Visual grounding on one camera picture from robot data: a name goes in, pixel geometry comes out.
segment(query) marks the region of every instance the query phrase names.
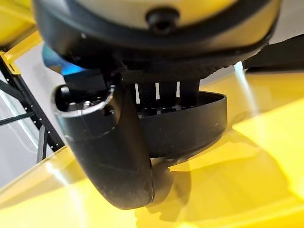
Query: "glossy yellow panel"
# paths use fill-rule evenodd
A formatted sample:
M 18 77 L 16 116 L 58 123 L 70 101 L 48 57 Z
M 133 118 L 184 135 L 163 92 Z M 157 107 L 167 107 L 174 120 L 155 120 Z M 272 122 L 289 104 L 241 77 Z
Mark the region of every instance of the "glossy yellow panel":
M 29 0 L 0 0 L 0 46 L 22 38 L 34 24 Z
M 303 227 L 303 85 L 303 73 L 245 77 L 238 65 L 201 88 L 228 96 L 223 137 L 170 168 L 154 160 L 153 204 L 113 207 L 66 147 L 0 191 L 1 227 Z

